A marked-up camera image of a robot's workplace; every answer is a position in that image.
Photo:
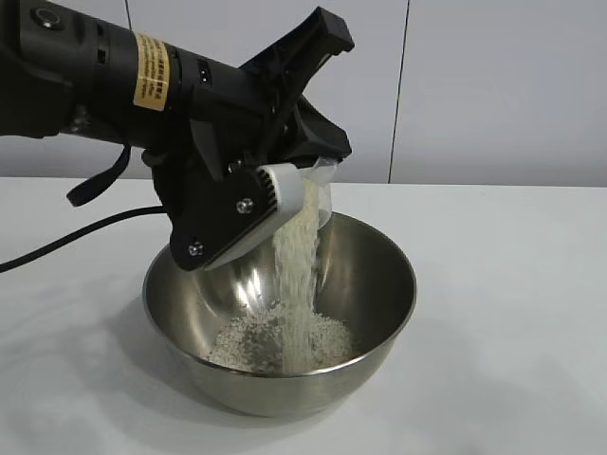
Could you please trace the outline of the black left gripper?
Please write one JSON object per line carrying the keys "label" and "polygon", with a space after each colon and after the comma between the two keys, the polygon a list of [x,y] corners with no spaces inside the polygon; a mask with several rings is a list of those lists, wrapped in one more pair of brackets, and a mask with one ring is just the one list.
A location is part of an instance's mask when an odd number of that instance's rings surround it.
{"label": "black left gripper", "polygon": [[312,78],[355,44],[344,19],[316,8],[298,26],[238,67],[206,62],[193,91],[193,142],[211,178],[231,163],[314,165],[352,153],[346,132],[304,96]]}

